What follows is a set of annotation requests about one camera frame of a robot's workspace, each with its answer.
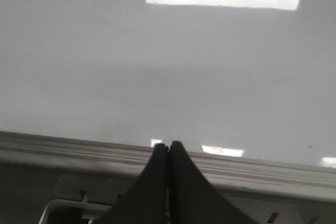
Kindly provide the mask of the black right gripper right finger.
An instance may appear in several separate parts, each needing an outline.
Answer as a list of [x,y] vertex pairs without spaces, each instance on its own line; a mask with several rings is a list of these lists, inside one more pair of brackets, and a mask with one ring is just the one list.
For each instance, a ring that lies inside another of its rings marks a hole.
[[171,223],[255,223],[215,190],[179,141],[169,151],[169,209]]

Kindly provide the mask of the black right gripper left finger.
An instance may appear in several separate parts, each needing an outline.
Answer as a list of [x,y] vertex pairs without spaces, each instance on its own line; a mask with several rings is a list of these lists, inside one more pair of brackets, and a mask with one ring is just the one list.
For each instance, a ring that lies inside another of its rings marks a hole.
[[98,223],[165,223],[168,150],[156,144],[144,170]]

